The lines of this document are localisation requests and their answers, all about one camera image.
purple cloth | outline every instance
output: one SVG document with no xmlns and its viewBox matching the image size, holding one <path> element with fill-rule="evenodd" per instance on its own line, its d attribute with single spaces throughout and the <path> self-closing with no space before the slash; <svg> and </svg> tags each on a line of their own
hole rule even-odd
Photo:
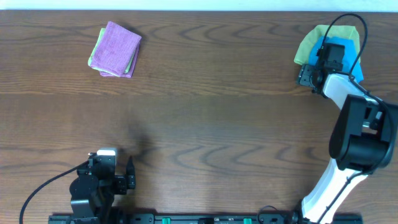
<svg viewBox="0 0 398 224">
<path fill-rule="evenodd" d="M 139 42 L 141 36 L 109 21 L 105 28 L 104 36 L 94 53 L 92 67 L 110 71 L 120 77 L 131 78 L 137 62 Z M 131 57 L 134 58 L 130 70 L 124 73 Z M 100 72 L 102 76 L 114 76 L 107 72 Z"/>
</svg>

wire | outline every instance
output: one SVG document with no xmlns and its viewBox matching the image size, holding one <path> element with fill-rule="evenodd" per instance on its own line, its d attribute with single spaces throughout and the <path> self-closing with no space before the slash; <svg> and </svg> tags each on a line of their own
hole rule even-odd
<svg viewBox="0 0 398 224">
<path fill-rule="evenodd" d="M 86 162 L 84 162 L 84 163 L 82 163 L 82 164 L 76 166 L 75 168 L 72 168 L 72 169 L 70 169 L 70 170 L 68 170 L 68 171 L 66 171 L 66 172 L 64 172 L 64 173 L 62 173 L 62 174 L 60 174 L 60 175 L 57 175 L 57 176 L 51 178 L 50 180 L 44 182 L 44 184 L 40 185 L 36 190 L 34 190 L 34 191 L 31 193 L 31 195 L 26 199 L 24 205 L 23 205 L 22 208 L 21 208 L 21 212 L 20 212 L 20 214 L 19 214 L 19 224 L 23 224 L 23 223 L 24 223 L 24 213 L 25 213 L 26 206 L 27 206 L 27 204 L 30 202 L 30 200 L 32 200 L 33 196 L 34 196 L 35 194 L 37 194 L 37 192 L 39 192 L 39 191 L 40 191 L 43 187 L 45 187 L 47 184 L 49 184 L 49 183 L 51 183 L 51 182 L 57 180 L 57 179 L 60 178 L 60 177 L 63 177 L 64 175 L 67 175 L 67 174 L 69 174 L 69 173 L 71 173 L 71 172 L 73 172 L 73 171 L 79 169 L 79 167 L 85 166 L 85 165 L 87 165 L 87 164 L 88 164 L 88 161 L 86 161 Z"/>
<path fill-rule="evenodd" d="M 331 22 L 331 24 L 329 25 L 328 29 L 326 30 L 325 36 L 323 36 L 323 41 L 322 41 L 322 45 L 321 45 L 321 50 L 324 48 L 324 44 L 325 44 L 326 37 L 327 37 L 327 35 L 328 35 L 328 33 L 329 33 L 329 30 L 330 30 L 330 28 L 332 27 L 332 25 L 333 25 L 337 20 L 339 20 L 340 18 L 345 17 L 345 16 L 354 16 L 354 17 L 357 17 L 357 18 L 362 22 L 363 27 L 364 27 L 364 39 L 363 39 L 363 42 L 362 42 L 361 49 L 359 50 L 358 55 L 356 56 L 355 61 L 354 61 L 353 65 L 351 66 L 351 69 L 349 70 L 349 72 L 348 72 L 348 73 L 337 72 L 337 73 L 341 73 L 341 74 L 348 75 L 349 81 L 350 81 L 357 89 L 359 89 L 361 92 L 363 92 L 366 96 L 368 96 L 368 97 L 374 99 L 377 103 L 379 103 L 379 105 L 381 105 L 381 106 L 384 108 L 384 111 L 386 112 L 387 117 L 388 117 L 388 120 L 389 120 L 389 122 L 390 122 L 391 135 L 390 135 L 389 146 L 388 146 L 387 151 L 386 151 L 386 153 L 384 154 L 383 158 L 382 158 L 379 162 L 377 162 L 376 164 L 374 164 L 373 166 L 371 166 L 368 170 L 362 170 L 361 172 L 359 172 L 359 173 L 357 173 L 357 174 L 353 174 L 351 177 L 348 177 L 348 178 L 347 178 L 347 181 L 346 181 L 345 184 L 344 184 L 344 186 L 340 189 L 340 191 L 337 193 L 336 197 L 334 197 L 334 199 L 331 201 L 331 203 L 329 204 L 329 206 L 326 207 L 325 211 L 322 213 L 321 217 L 318 219 L 317 224 L 319 224 L 319 223 L 322 221 L 323 217 L 325 217 L 325 215 L 328 213 L 329 209 L 335 204 L 335 202 L 338 200 L 338 198 L 340 197 L 340 195 L 344 192 L 344 190 L 347 188 L 347 186 L 351 183 L 351 181 L 352 181 L 355 177 L 358 177 L 358 176 L 360 176 L 360 175 L 372 174 L 372 173 L 380 166 L 380 164 L 387 158 L 387 156 L 389 156 L 389 154 L 391 153 L 391 151 L 394 149 L 394 143 L 395 143 L 395 141 L 396 141 L 396 131 L 397 131 L 397 130 L 394 129 L 394 121 L 392 120 L 392 115 L 391 115 L 391 112 L 389 111 L 388 106 L 387 106 L 382 100 L 380 100 L 378 97 L 375 97 L 375 96 L 373 96 L 372 94 L 370 94 L 370 91 L 367 91 L 367 90 L 366 90 L 365 88 L 363 88 L 361 85 L 359 85 L 358 83 L 356 83 L 356 81 L 355 81 L 355 76 L 353 75 L 354 67 L 355 67 L 357 61 L 359 60 L 359 58 L 360 58 L 360 56 L 361 56 L 361 54 L 362 54 L 362 52 L 363 52 L 363 49 L 364 49 L 365 46 L 366 46 L 366 41 L 368 40 L 368 27 L 367 27 L 367 25 L 366 25 L 365 20 L 364 20 L 361 16 L 359 16 L 359 15 L 357 15 L 357 14 L 354 14 L 354 13 L 347 13 L 347 14 L 343 14 L 343 15 L 337 17 L 333 22 Z"/>
<path fill-rule="evenodd" d="M 283 219 L 286 219 L 286 217 L 283 216 L 277 208 L 275 208 L 275 207 L 272 206 L 272 205 L 266 205 L 266 206 L 260 208 L 259 212 L 257 213 L 257 221 L 258 221 L 260 224 L 264 224 L 264 222 L 260 220 L 260 215 L 261 215 L 261 212 L 264 211 L 264 209 L 266 209 L 266 208 L 273 208 L 275 211 L 277 211 L 277 212 L 279 213 L 279 215 L 280 215 Z"/>
</svg>

wooden table surface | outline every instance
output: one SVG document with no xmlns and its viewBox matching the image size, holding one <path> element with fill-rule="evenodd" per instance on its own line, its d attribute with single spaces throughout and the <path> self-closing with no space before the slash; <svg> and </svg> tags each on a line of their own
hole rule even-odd
<svg viewBox="0 0 398 224">
<path fill-rule="evenodd" d="M 101 147 L 133 155 L 137 189 L 114 205 L 159 213 L 290 210 L 328 164 L 339 109 L 295 84 L 305 35 L 340 13 L 0 11 L 0 223 L 16 223 L 47 179 Z M 363 85 L 398 103 L 398 14 L 369 26 Z M 101 27 L 142 36 L 132 79 L 87 66 Z M 356 25 L 355 19 L 340 24 Z M 398 219 L 398 162 L 340 207 L 366 223 Z M 68 213 L 70 174 L 41 190 L 25 223 Z"/>
</svg>

black cable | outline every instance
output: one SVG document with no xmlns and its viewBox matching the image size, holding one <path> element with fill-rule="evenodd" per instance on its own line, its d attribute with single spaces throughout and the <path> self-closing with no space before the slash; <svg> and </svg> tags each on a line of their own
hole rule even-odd
<svg viewBox="0 0 398 224">
<path fill-rule="evenodd" d="M 64 173 L 62 173 L 62 174 L 60 174 L 60 175 L 57 175 L 57 176 L 51 178 L 50 180 L 44 182 L 44 184 L 40 185 L 36 190 L 34 190 L 34 191 L 31 193 L 31 195 L 26 199 L 24 205 L 23 205 L 22 208 L 21 208 L 21 212 L 20 212 L 20 214 L 19 214 L 19 224 L 23 224 L 23 223 L 24 223 L 24 213 L 25 213 L 26 206 L 27 206 L 27 204 L 30 202 L 30 200 L 32 200 L 33 196 L 34 196 L 35 194 L 37 194 L 37 192 L 39 192 L 39 191 L 40 191 L 43 187 L 45 187 L 47 184 L 49 184 L 49 183 L 51 183 L 51 182 L 57 180 L 57 179 L 60 178 L 60 177 L 63 177 L 64 175 L 67 175 L 67 174 L 69 174 L 69 173 L 71 173 L 71 172 L 73 172 L 73 171 L 79 169 L 79 167 L 85 166 L 85 165 L 87 165 L 87 164 L 88 164 L 88 161 L 86 161 L 86 162 L 84 162 L 84 163 L 82 163 L 82 164 L 76 166 L 75 168 L 72 168 L 72 169 L 70 169 L 70 170 L 68 170 L 68 171 L 66 171 L 66 172 L 64 172 Z"/>
<path fill-rule="evenodd" d="M 261 212 L 264 211 L 264 209 L 266 209 L 266 208 L 273 208 L 275 211 L 277 211 L 277 212 L 279 213 L 279 215 L 280 215 L 284 220 L 286 219 L 286 217 L 283 216 L 283 215 L 281 214 L 281 212 L 280 212 L 277 208 L 275 208 L 275 207 L 272 206 L 272 205 L 266 205 L 266 206 L 260 208 L 259 212 L 257 213 L 257 221 L 258 221 L 260 224 L 264 224 L 264 222 L 260 220 L 260 215 L 261 215 Z"/>
<path fill-rule="evenodd" d="M 396 131 L 397 131 L 397 130 L 394 129 L 394 121 L 392 120 L 392 115 L 391 115 L 391 112 L 389 111 L 388 106 L 387 106 L 382 100 L 380 100 L 378 97 L 375 97 L 375 96 L 373 96 L 372 94 L 370 94 L 370 91 L 365 90 L 361 85 L 359 85 L 358 83 L 356 83 L 356 82 L 355 82 L 355 76 L 352 74 L 352 72 L 353 72 L 353 70 L 354 70 L 354 67 L 355 67 L 357 61 L 359 60 L 359 58 L 360 58 L 360 56 L 361 56 L 361 54 L 362 54 L 362 52 L 363 52 L 363 49 L 365 48 L 366 41 L 367 41 L 367 39 L 368 39 L 368 27 L 367 27 L 367 25 L 366 25 L 365 20 L 364 20 L 361 16 L 359 16 L 359 15 L 357 15 L 357 14 L 353 14 L 353 13 L 347 13 L 347 14 L 343 14 L 343 15 L 337 17 L 337 18 L 329 25 L 328 29 L 326 30 L 325 36 L 323 36 L 323 41 L 322 41 L 322 45 L 321 45 L 321 50 L 323 49 L 323 46 L 324 46 L 326 37 L 327 37 L 327 35 L 328 35 L 328 33 L 329 33 L 329 30 L 330 30 L 330 28 L 332 27 L 332 25 L 333 25 L 337 20 L 339 20 L 340 18 L 345 17 L 345 16 L 354 16 L 354 17 L 357 17 L 357 18 L 362 22 L 363 27 L 364 27 L 364 39 L 363 39 L 363 42 L 362 42 L 361 49 L 359 50 L 358 55 L 356 56 L 355 61 L 354 61 L 353 65 L 351 66 L 351 69 L 349 70 L 349 72 L 348 72 L 348 73 L 337 72 L 337 73 L 342 73 L 342 74 L 348 75 L 349 81 L 350 81 L 357 89 L 359 89 L 361 92 L 363 92 L 366 96 L 368 96 L 368 97 L 374 99 L 377 103 L 379 103 L 379 105 L 381 105 L 381 106 L 384 108 L 384 111 L 386 112 L 387 117 L 388 117 L 389 122 L 390 122 L 391 135 L 390 135 L 389 146 L 388 146 L 388 148 L 387 148 L 386 153 L 384 154 L 384 157 L 383 157 L 379 162 L 377 162 L 376 164 L 374 164 L 373 166 L 371 166 L 368 170 L 363 170 L 363 171 L 361 171 L 361 172 L 359 172 L 359 173 L 357 173 L 357 174 L 353 174 L 351 177 L 347 178 L 347 181 L 345 182 L 344 186 L 340 189 L 340 191 L 337 193 L 336 197 L 334 197 L 334 199 L 331 201 L 331 203 L 329 204 L 329 206 L 326 207 L 325 211 L 322 213 L 321 217 L 318 219 L 317 224 L 319 224 L 319 223 L 322 221 L 323 217 L 328 213 L 329 209 L 335 204 L 335 202 L 337 201 L 337 199 L 340 197 L 340 195 L 344 192 L 344 190 L 347 188 L 347 186 L 351 183 L 351 181 L 352 181 L 355 177 L 358 177 L 358 176 L 360 176 L 360 175 L 372 174 L 372 173 L 380 166 L 380 164 L 386 159 L 386 157 L 387 157 L 387 156 L 390 154 L 390 152 L 394 149 L 394 143 L 395 143 L 395 141 L 396 141 Z"/>
</svg>

